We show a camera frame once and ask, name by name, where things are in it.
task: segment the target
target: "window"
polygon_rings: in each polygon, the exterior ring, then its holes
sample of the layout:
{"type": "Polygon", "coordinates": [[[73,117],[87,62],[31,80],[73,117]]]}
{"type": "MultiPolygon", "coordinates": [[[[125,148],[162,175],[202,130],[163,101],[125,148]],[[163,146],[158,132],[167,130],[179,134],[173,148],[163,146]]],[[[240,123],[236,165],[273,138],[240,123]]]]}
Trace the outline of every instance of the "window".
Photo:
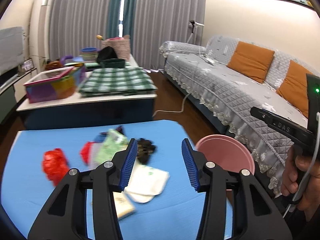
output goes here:
{"type": "Polygon", "coordinates": [[[120,13],[119,13],[119,37],[123,36],[123,12],[124,12],[124,0],[121,0],[120,13]]]}

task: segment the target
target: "green pot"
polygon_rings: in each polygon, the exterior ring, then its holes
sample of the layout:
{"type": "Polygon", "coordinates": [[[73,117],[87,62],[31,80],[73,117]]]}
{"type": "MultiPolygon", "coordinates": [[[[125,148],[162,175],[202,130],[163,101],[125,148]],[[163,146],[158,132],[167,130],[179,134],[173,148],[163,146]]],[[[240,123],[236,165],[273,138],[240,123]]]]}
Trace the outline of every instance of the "green pot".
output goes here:
{"type": "Polygon", "coordinates": [[[102,68],[124,68],[125,60],[122,58],[105,59],[100,62],[102,68]]]}

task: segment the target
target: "green checkered cloth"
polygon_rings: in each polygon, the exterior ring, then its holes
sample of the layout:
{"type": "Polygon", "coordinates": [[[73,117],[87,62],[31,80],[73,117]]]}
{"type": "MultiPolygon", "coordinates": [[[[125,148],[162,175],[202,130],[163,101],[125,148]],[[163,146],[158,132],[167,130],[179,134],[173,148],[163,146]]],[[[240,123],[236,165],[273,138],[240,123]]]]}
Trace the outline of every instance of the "green checkered cloth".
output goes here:
{"type": "Polygon", "coordinates": [[[148,94],[154,90],[157,87],[141,68],[96,69],[79,88],[79,92],[85,97],[148,94]]]}

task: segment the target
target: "curtain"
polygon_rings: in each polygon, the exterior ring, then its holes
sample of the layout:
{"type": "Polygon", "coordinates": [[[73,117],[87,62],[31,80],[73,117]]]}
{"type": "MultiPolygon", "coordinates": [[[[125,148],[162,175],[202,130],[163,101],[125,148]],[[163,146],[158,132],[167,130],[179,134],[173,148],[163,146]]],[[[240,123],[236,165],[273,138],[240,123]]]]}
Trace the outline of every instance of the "curtain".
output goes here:
{"type": "Polygon", "coordinates": [[[105,37],[110,0],[53,0],[49,30],[50,59],[78,56],[80,49],[100,47],[105,37]]]}
{"type": "Polygon", "coordinates": [[[119,14],[121,0],[110,0],[106,39],[119,36],[119,14]]]}
{"type": "Polygon", "coordinates": [[[123,35],[129,34],[133,39],[133,22],[136,0],[124,0],[123,35]]]}
{"type": "MultiPolygon", "coordinates": [[[[132,54],[145,69],[163,68],[159,47],[164,41],[186,42],[190,20],[204,22],[205,0],[135,0],[132,54]]],[[[201,43],[198,28],[195,44],[201,43]]]]}

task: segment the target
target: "sofa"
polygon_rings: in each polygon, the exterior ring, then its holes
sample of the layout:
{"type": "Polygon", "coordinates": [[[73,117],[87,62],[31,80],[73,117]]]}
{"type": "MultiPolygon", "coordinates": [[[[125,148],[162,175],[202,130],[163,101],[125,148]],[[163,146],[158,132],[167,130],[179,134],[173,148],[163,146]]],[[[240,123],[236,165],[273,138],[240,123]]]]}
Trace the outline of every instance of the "sofa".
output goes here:
{"type": "MultiPolygon", "coordinates": [[[[286,77],[290,61],[304,66],[314,75],[320,72],[305,62],[277,49],[264,82],[227,67],[240,39],[213,36],[206,47],[166,41],[159,48],[166,58],[165,75],[174,82],[220,133],[232,134],[250,150],[256,167],[268,176],[267,188],[280,196],[282,173],[292,141],[250,115],[253,106],[272,111],[307,127],[308,120],[276,93],[286,77]]],[[[259,47],[266,46],[244,41],[259,47]]]]}

